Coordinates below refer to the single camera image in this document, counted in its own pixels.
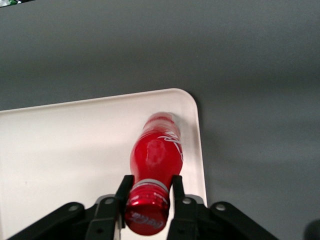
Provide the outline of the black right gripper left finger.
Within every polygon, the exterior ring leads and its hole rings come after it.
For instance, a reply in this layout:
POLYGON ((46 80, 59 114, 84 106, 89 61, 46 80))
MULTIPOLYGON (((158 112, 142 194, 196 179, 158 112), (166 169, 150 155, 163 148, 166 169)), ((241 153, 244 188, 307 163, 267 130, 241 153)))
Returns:
POLYGON ((89 208, 69 202, 11 236, 10 240, 119 240, 132 175, 125 175, 115 194, 100 196, 89 208))

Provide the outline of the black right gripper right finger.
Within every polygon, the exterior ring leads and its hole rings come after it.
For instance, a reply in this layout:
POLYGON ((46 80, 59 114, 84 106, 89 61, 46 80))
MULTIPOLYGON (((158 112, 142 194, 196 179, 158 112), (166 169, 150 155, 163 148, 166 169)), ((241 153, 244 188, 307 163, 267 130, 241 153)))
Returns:
POLYGON ((186 195, 183 178, 172 177, 174 217, 168 240, 275 240, 276 237, 229 202, 206 207, 203 199, 186 195))

